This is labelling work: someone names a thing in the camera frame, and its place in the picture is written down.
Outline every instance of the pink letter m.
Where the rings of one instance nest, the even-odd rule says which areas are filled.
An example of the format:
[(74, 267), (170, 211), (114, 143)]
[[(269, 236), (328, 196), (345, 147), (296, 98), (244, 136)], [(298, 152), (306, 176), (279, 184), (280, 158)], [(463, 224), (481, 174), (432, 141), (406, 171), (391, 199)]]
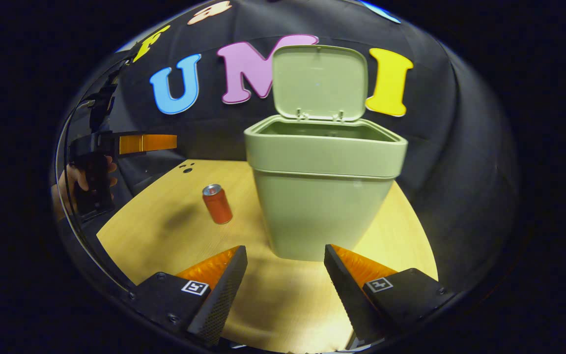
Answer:
[(285, 45), (316, 44), (317, 36), (291, 34), (283, 36), (265, 59), (248, 42), (229, 44), (218, 50), (226, 66), (226, 93), (222, 102), (229, 105), (250, 99), (250, 91), (243, 87), (242, 76), (260, 98), (266, 98), (272, 88), (272, 53)]

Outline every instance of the green trash can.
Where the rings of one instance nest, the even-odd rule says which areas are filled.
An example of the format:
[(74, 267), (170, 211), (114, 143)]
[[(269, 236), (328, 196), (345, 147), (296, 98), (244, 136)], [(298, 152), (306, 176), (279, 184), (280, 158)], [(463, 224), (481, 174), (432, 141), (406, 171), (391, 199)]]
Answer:
[(371, 121), (368, 64), (359, 52), (292, 45), (273, 54), (280, 115), (244, 131), (272, 251), (322, 261), (324, 245), (352, 249), (399, 175), (407, 141)]

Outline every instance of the human hand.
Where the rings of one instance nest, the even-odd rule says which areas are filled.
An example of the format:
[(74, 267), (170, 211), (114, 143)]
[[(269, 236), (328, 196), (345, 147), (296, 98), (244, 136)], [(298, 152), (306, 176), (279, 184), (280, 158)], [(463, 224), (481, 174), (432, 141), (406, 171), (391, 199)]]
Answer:
[[(106, 156), (106, 161), (108, 162), (108, 173), (111, 173), (117, 170), (117, 165), (113, 163), (113, 158), (110, 156)], [(79, 170), (75, 166), (67, 165), (65, 171), (62, 171), (60, 178), (58, 179), (58, 183), (52, 186), (52, 204), (54, 205), (54, 212), (56, 213), (57, 220), (60, 220), (65, 217), (65, 211), (62, 208), (62, 204), (60, 203), (59, 194), (62, 195), (62, 201), (67, 208), (67, 212), (69, 210), (69, 199), (67, 197), (67, 184), (65, 183), (65, 172), (67, 172), (67, 180), (69, 182), (69, 195), (71, 196), (71, 204), (74, 206), (74, 211), (78, 211), (77, 204), (76, 204), (76, 196), (74, 195), (74, 186), (76, 183), (83, 191), (88, 191), (88, 182), (86, 180), (86, 175), (84, 170)], [(111, 177), (110, 179), (110, 186), (114, 186), (117, 184), (117, 179), (115, 177)]]

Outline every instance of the black background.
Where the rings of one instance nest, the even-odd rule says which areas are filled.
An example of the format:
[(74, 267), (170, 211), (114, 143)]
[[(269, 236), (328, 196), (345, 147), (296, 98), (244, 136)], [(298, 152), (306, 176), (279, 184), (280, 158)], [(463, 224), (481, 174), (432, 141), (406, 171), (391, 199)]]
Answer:
[[(56, 131), (88, 74), (193, 3), (0, 3), (0, 353), (177, 351), (81, 278), (47, 191)], [(508, 111), (523, 172), (512, 272), (451, 325), (391, 351), (566, 352), (566, 5), (374, 3), (486, 78)]]

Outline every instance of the black fabric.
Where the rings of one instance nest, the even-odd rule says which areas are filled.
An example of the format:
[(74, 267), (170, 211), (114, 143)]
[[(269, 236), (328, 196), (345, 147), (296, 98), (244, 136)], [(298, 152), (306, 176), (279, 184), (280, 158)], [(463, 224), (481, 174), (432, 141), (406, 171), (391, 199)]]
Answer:
[[(407, 72), (403, 96), (407, 113), (392, 117), (366, 110), (363, 118), (409, 142), (397, 182), (427, 234), (440, 281), (456, 291), (476, 284), (505, 242), (518, 183), (505, 114), (478, 74), (422, 29), (406, 21), (390, 22), (359, 3), (237, 0), (225, 12), (187, 25), (195, 12), (213, 3), (171, 20), (170, 29), (150, 50), (121, 71), (105, 128), (178, 135), (176, 150), (117, 162), (130, 195), (187, 158), (245, 160), (243, 130), (277, 114), (273, 92), (261, 99), (246, 81), (245, 88), (252, 92), (249, 101), (222, 102), (226, 76), (224, 60), (216, 54), (220, 47), (248, 41), (267, 58), (282, 36), (313, 34), (321, 44), (366, 56), (368, 97), (377, 76), (377, 61), (368, 51), (391, 50), (414, 64)], [(198, 99), (184, 112), (163, 114), (154, 101), (150, 77), (171, 67), (171, 94), (182, 96), (182, 72), (175, 66), (192, 54), (202, 54), (197, 64)]]

